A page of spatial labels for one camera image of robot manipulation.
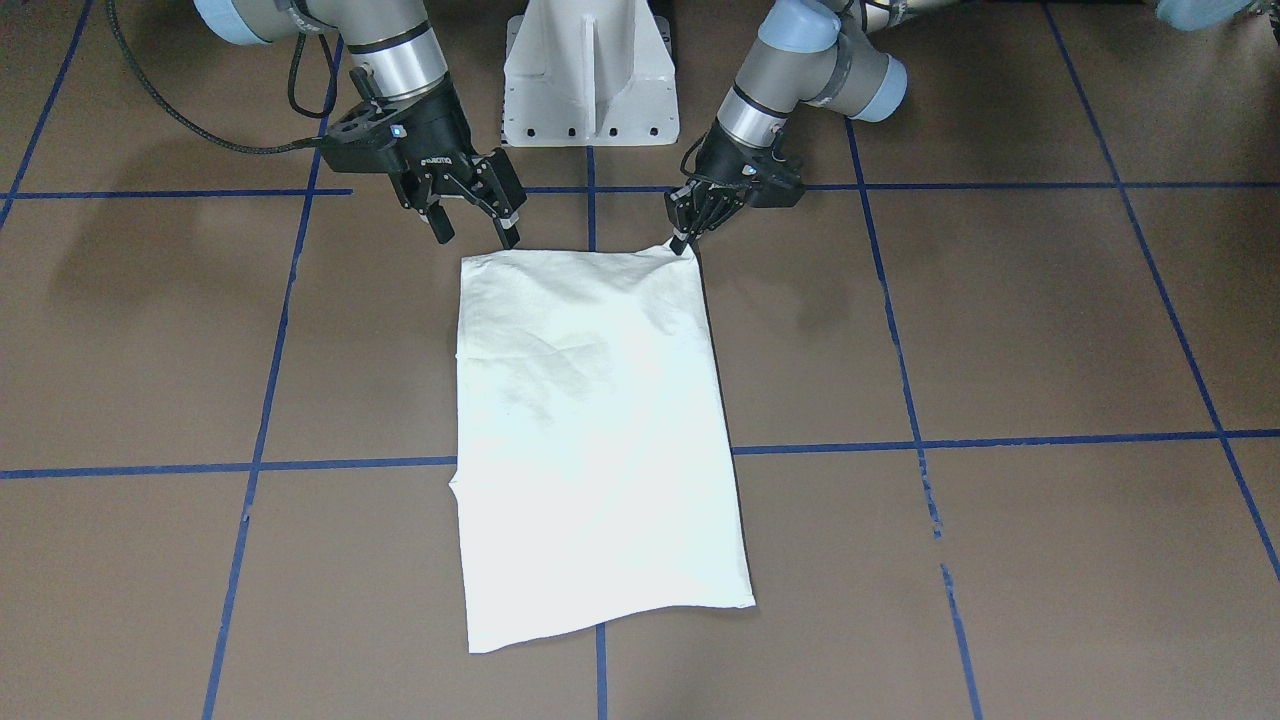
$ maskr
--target towel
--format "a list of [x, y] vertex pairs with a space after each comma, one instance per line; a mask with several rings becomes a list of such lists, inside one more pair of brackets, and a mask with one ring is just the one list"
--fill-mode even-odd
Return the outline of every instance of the towel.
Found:
[[457, 360], [471, 652], [755, 605], [692, 252], [466, 259]]

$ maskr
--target white metal stand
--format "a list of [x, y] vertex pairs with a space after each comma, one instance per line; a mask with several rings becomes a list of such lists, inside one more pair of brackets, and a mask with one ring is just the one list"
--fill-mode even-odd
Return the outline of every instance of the white metal stand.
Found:
[[676, 68], [645, 0], [530, 0], [507, 26], [503, 140], [669, 145]]

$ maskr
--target black cable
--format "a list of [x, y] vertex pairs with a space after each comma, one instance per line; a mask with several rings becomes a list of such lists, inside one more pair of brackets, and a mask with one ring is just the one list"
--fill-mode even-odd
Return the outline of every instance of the black cable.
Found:
[[328, 117], [329, 113], [333, 113], [333, 108], [338, 102], [338, 68], [333, 63], [333, 50], [329, 47], [329, 38], [321, 35], [320, 49], [324, 50], [325, 67], [329, 68], [329, 88], [325, 90], [324, 108], [316, 113], [315, 110], [307, 110], [302, 105], [298, 105], [298, 67], [302, 64], [302, 47], [306, 42], [307, 36], [300, 32], [298, 42], [293, 46], [293, 60], [289, 61], [289, 108], [293, 108], [293, 111], [300, 115], [320, 120]]
[[287, 142], [284, 145], [275, 145], [271, 147], [241, 145], [238, 142], [232, 142], [229, 140], [218, 137], [216, 135], [188, 120], [182, 113], [175, 110], [174, 106], [170, 105], [169, 101], [160, 95], [160, 91], [156, 90], [154, 85], [151, 85], [151, 81], [147, 79], [146, 73], [142, 72], [142, 67], [138, 65], [137, 58], [134, 58], [133, 51], [129, 50], [129, 44], [124, 41], [124, 32], [120, 31], [120, 18], [115, 13], [115, 0], [106, 0], [106, 19], [108, 24], [111, 26], [111, 35], [115, 36], [115, 42], [120, 46], [120, 53], [124, 55], [124, 64], [127, 64], [129, 69], [133, 70], [133, 77], [138, 78], [138, 82], [142, 83], [142, 88], [146, 90], [147, 95], [150, 95], [151, 99], [156, 101], [156, 105], [160, 105], [160, 108], [164, 109], [164, 111], [168, 113], [169, 117], [182, 123], [191, 132], [198, 135], [200, 137], [207, 140], [209, 142], [212, 142], [214, 145], [225, 147], [227, 150], [234, 150], [236, 152], [244, 152], [247, 155], [275, 155], [278, 152], [289, 152], [291, 150], [305, 150], [308, 147], [315, 147], [316, 145], [320, 143], [321, 138], [319, 137], [306, 137], [301, 140], [294, 140], [293, 142]]

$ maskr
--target blue tape line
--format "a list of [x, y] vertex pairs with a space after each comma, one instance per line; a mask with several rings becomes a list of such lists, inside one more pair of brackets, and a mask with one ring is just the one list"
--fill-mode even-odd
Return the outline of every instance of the blue tape line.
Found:
[[978, 448], [978, 447], [1028, 447], [1061, 445], [1119, 445], [1137, 442], [1178, 442], [1217, 439], [1213, 430], [1188, 430], [1176, 433], [1115, 433], [1100, 436], [1044, 436], [1044, 437], [997, 437], [975, 439], [927, 439], [927, 450]]
[[586, 146], [586, 250], [595, 252], [595, 147]]
[[876, 278], [884, 295], [884, 318], [888, 322], [888, 334], [897, 352], [897, 369], [902, 375], [902, 398], [906, 401], [906, 418], [911, 423], [911, 441], [915, 446], [915, 460], [920, 465], [920, 484], [924, 487], [924, 501], [929, 506], [929, 519], [933, 520], [933, 537], [942, 537], [942, 518], [929, 483], [929, 464], [924, 456], [924, 442], [920, 437], [920, 421], [915, 414], [915, 400], [911, 397], [911, 380], [906, 374], [906, 356], [902, 354], [902, 341], [897, 333], [897, 320], [893, 318], [893, 299], [888, 291], [888, 277], [884, 274], [884, 260], [881, 258], [879, 240], [876, 236], [876, 220], [872, 217], [872, 201], [867, 192], [867, 177], [863, 174], [863, 161], [858, 155], [858, 140], [854, 137], [854, 124], [845, 118], [845, 135], [849, 137], [849, 152], [854, 160], [854, 173], [858, 176], [858, 195], [863, 200], [863, 217], [867, 219], [867, 236], [872, 242], [872, 258], [876, 260]]
[[604, 623], [595, 626], [595, 719], [609, 720], [609, 661]]
[[882, 452], [914, 450], [911, 441], [902, 442], [832, 442], [820, 445], [746, 445], [733, 447], [733, 455], [812, 455], [822, 452]]
[[262, 471], [291, 471], [291, 470], [349, 470], [364, 468], [421, 468], [426, 465], [457, 465], [454, 455], [440, 455], [435, 457], [370, 457], [351, 460], [280, 460], [260, 462]]
[[102, 468], [47, 468], [0, 470], [0, 480], [35, 478], [111, 478], [124, 475], [192, 475], [202, 473], [244, 473], [252, 462], [207, 462], [191, 465], [120, 465]]
[[586, 192], [586, 186], [532, 186], [526, 187], [525, 192], [527, 195], [582, 195]]
[[1280, 437], [1280, 428], [1262, 428], [1256, 430], [1226, 430], [1226, 433], [1224, 434], [1226, 434], [1226, 437], [1231, 439]]
[[[343, 42], [338, 38], [333, 53], [333, 72], [338, 70], [342, 63]], [[334, 92], [328, 92], [325, 104], [332, 100]], [[329, 118], [320, 120], [320, 129], [316, 135], [324, 135], [329, 127]], [[275, 329], [275, 350], [271, 354], [271, 369], [266, 377], [266, 391], [262, 396], [262, 418], [257, 428], [257, 439], [253, 443], [253, 469], [250, 470], [248, 482], [244, 487], [244, 503], [241, 509], [239, 530], [236, 533], [236, 551], [232, 555], [232, 568], [227, 578], [227, 596], [223, 600], [221, 623], [218, 626], [218, 641], [214, 646], [214, 660], [209, 669], [209, 687], [205, 691], [205, 706], [201, 714], [202, 720], [212, 720], [214, 706], [218, 702], [218, 685], [221, 682], [223, 661], [227, 657], [227, 638], [232, 628], [232, 612], [236, 609], [236, 591], [239, 588], [241, 568], [244, 564], [244, 547], [248, 543], [248, 527], [253, 500], [257, 495], [259, 466], [262, 462], [262, 452], [266, 447], [266, 432], [271, 423], [271, 405], [275, 401], [276, 380], [280, 375], [280, 360], [284, 356], [284, 338], [289, 328], [289, 304], [293, 297], [293, 283], [298, 279], [298, 260], [302, 258], [302, 247], [307, 236], [307, 225], [311, 222], [311, 206], [315, 202], [316, 182], [320, 177], [320, 150], [315, 150], [311, 156], [311, 176], [307, 178], [307, 193], [302, 201], [302, 215], [298, 219], [298, 233], [293, 242], [293, 260], [289, 264], [289, 279], [284, 286], [284, 304], [280, 307], [280, 322]]]
[[343, 188], [278, 188], [278, 190], [97, 190], [83, 192], [18, 192], [15, 200], [118, 200], [152, 197], [301, 197], [306, 195], [352, 195]]
[[[1280, 182], [1130, 182], [1128, 187], [1166, 188], [1166, 190], [1233, 190], [1233, 188], [1280, 188]], [[911, 191], [911, 190], [1112, 190], [1114, 182], [869, 182], [869, 191]], [[858, 184], [815, 183], [805, 190], [818, 192], [852, 192]], [[667, 192], [666, 184], [602, 184], [595, 186], [596, 195], [627, 192]], [[585, 195], [588, 186], [535, 186], [526, 187], [530, 195]]]
[[951, 626], [956, 632], [956, 646], [960, 648], [960, 664], [964, 666], [964, 682], [969, 688], [969, 708], [973, 711], [973, 720], [982, 720], [982, 698], [978, 697], [978, 682], [973, 674], [973, 660], [969, 657], [969, 638], [964, 632], [964, 620], [960, 618], [960, 605], [956, 602], [956, 585], [951, 578], [951, 569], [942, 564], [942, 584], [947, 589], [947, 603], [951, 606]]
[[1111, 170], [1111, 179], [1115, 182], [1115, 188], [1120, 192], [1120, 199], [1124, 201], [1125, 213], [1129, 215], [1129, 224], [1133, 225], [1134, 236], [1138, 238], [1138, 246], [1142, 249], [1142, 256], [1147, 261], [1147, 268], [1151, 270], [1151, 279], [1156, 283], [1156, 290], [1160, 291], [1160, 301], [1164, 302], [1165, 313], [1169, 315], [1169, 322], [1174, 325], [1174, 333], [1178, 336], [1178, 343], [1181, 346], [1183, 355], [1187, 357], [1187, 365], [1190, 368], [1192, 377], [1196, 379], [1196, 387], [1199, 389], [1201, 400], [1204, 401], [1204, 410], [1208, 411], [1210, 420], [1213, 423], [1213, 429], [1217, 433], [1219, 442], [1222, 445], [1222, 452], [1226, 455], [1226, 461], [1231, 466], [1231, 473], [1235, 475], [1235, 483], [1240, 489], [1240, 496], [1244, 498], [1244, 505], [1248, 507], [1249, 515], [1253, 519], [1253, 527], [1258, 532], [1258, 538], [1262, 541], [1262, 547], [1266, 551], [1267, 560], [1271, 561], [1271, 570], [1275, 573], [1276, 580], [1280, 582], [1280, 557], [1277, 557], [1275, 546], [1271, 543], [1271, 536], [1267, 533], [1266, 524], [1262, 521], [1262, 514], [1258, 512], [1258, 505], [1253, 500], [1253, 492], [1249, 491], [1249, 484], [1245, 482], [1244, 474], [1240, 471], [1240, 466], [1235, 460], [1235, 452], [1231, 450], [1231, 443], [1222, 428], [1222, 420], [1219, 418], [1217, 409], [1213, 406], [1213, 398], [1210, 397], [1208, 384], [1206, 384], [1204, 375], [1201, 373], [1199, 365], [1196, 363], [1196, 354], [1192, 352], [1190, 342], [1187, 340], [1183, 324], [1178, 319], [1178, 311], [1174, 309], [1174, 302], [1169, 297], [1169, 290], [1165, 287], [1165, 281], [1160, 274], [1160, 268], [1156, 266], [1156, 258], [1152, 255], [1151, 246], [1147, 243], [1147, 236], [1142, 231], [1142, 223], [1138, 222], [1138, 214], [1134, 211], [1133, 202], [1129, 200], [1129, 192], [1125, 190], [1125, 184], [1120, 179], [1120, 170], [1116, 168], [1115, 158], [1111, 155], [1111, 150], [1107, 147], [1107, 141], [1102, 136], [1102, 126], [1098, 124], [1098, 118], [1093, 113], [1093, 105], [1089, 104], [1089, 99], [1084, 92], [1084, 85], [1080, 82], [1080, 76], [1075, 70], [1075, 63], [1071, 61], [1071, 55], [1066, 50], [1066, 42], [1062, 40], [1062, 33], [1057, 27], [1057, 22], [1053, 19], [1053, 13], [1050, 10], [1047, 3], [1041, 3], [1041, 9], [1044, 12], [1044, 19], [1048, 20], [1050, 31], [1053, 33], [1053, 41], [1057, 44], [1059, 53], [1062, 55], [1062, 61], [1066, 64], [1066, 72], [1071, 76], [1071, 83], [1075, 86], [1075, 92], [1080, 97], [1080, 104], [1084, 106], [1084, 114], [1089, 118], [1089, 127], [1093, 128], [1093, 135], [1098, 138], [1098, 147], [1102, 150], [1102, 156], [1106, 159], [1107, 168]]
[[867, 190], [1111, 190], [1110, 182], [869, 182]]
[[49, 97], [45, 99], [45, 106], [40, 110], [40, 118], [36, 120], [36, 127], [31, 131], [31, 138], [27, 141], [27, 150], [22, 154], [22, 161], [18, 164], [18, 172], [13, 176], [13, 184], [9, 186], [9, 196], [4, 201], [4, 206], [0, 208], [0, 229], [4, 229], [5, 220], [9, 219], [9, 211], [13, 210], [13, 202], [18, 193], [18, 188], [22, 187], [22, 179], [27, 176], [27, 168], [31, 167], [31, 158], [36, 154], [36, 145], [40, 142], [41, 133], [45, 132], [45, 123], [49, 122], [49, 114], [54, 110], [54, 102], [58, 101], [58, 94], [63, 90], [63, 82], [67, 79], [67, 70], [72, 67], [72, 59], [76, 58], [76, 50], [79, 47], [81, 37], [84, 36], [84, 26], [88, 23], [88, 12], [93, 6], [93, 0], [84, 0], [84, 8], [81, 9], [79, 19], [76, 20], [76, 31], [72, 32], [72, 41], [67, 46], [67, 54], [63, 55], [63, 64], [58, 68], [58, 77], [54, 78], [54, 86], [49, 90]]
[[1280, 182], [1126, 182], [1125, 187], [1172, 190], [1277, 188]]
[[[1280, 438], [1280, 428], [1226, 430], [1230, 439]], [[1044, 436], [996, 437], [969, 439], [924, 439], [925, 450], [974, 450], [984, 447], [1044, 447], [1071, 445], [1125, 445], [1142, 442], [1194, 442], [1219, 439], [1213, 430], [1188, 430], [1172, 433], [1115, 433], [1098, 436]], [[744, 445], [735, 446], [735, 456], [753, 455], [820, 455], [887, 452], [914, 450], [914, 441], [833, 442], [815, 445]], [[115, 465], [100, 468], [26, 468], [0, 470], [0, 480], [35, 478], [102, 478], [113, 475], [179, 475], [201, 473], [243, 473], [257, 468], [264, 473], [291, 470], [348, 470], [364, 468], [419, 468], [430, 465], [456, 465], [454, 455], [417, 457], [342, 457], [332, 460], [273, 460], [262, 462], [205, 462], [184, 465]]]

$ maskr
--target floor tile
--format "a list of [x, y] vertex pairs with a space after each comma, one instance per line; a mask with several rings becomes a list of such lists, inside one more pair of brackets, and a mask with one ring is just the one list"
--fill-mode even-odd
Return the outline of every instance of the floor tile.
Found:
[[261, 478], [218, 717], [594, 715], [591, 630], [467, 655], [452, 473]]
[[888, 119], [855, 123], [868, 182], [1111, 179], [1038, 4], [950, 8], [870, 40], [910, 85]]
[[198, 717], [244, 475], [0, 483], [0, 716]]
[[986, 717], [1280, 715], [1280, 584], [1219, 443], [929, 459]]
[[[910, 439], [897, 356], [856, 195], [745, 209], [701, 242], [735, 445]], [[654, 193], [600, 195], [598, 247], [634, 251], [671, 225]]]
[[49, 91], [58, 78], [79, 18], [79, 3], [32, 3], [0, 8], [0, 186], [5, 191], [27, 151]]
[[1208, 429], [1116, 192], [872, 205], [925, 437]]
[[250, 460], [301, 205], [18, 201], [0, 233], [0, 465]]
[[[266, 457], [398, 457], [457, 450], [453, 357], [465, 255], [499, 250], [489, 218], [448, 204], [457, 237], [436, 245], [407, 211], [356, 195], [319, 197], [292, 299], [289, 334]], [[521, 210], [522, 249], [586, 249], [586, 200], [534, 195]]]
[[[724, 94], [755, 41], [771, 3], [676, 3], [676, 95], [680, 141], [657, 147], [599, 147], [596, 183], [602, 186], [678, 186], [681, 156], [710, 129]], [[705, 49], [714, 47], [713, 53]], [[800, 105], [787, 123], [783, 152], [803, 158], [806, 183], [855, 182], [846, 151], [844, 119]]]
[[1265, 17], [1184, 33], [1151, 5], [1053, 5], [1125, 182], [1280, 181], [1280, 53]]
[[1231, 450], [1271, 546], [1276, 547], [1280, 543], [1280, 438], [1233, 439]]
[[[155, 86], [210, 132], [248, 145], [279, 145], [315, 135], [316, 120], [294, 114], [285, 100], [292, 42], [229, 45], [205, 27], [189, 3], [124, 3], [120, 17], [125, 37]], [[311, 45], [298, 81], [303, 104], [323, 97], [326, 82], [324, 60], [317, 45]], [[241, 155], [178, 124], [129, 73], [97, 4], [23, 190], [306, 187], [311, 156], [310, 151]]]
[[1280, 427], [1280, 190], [1132, 190], [1228, 428]]
[[969, 717], [915, 456], [736, 465], [759, 606], [609, 623], [609, 716]]

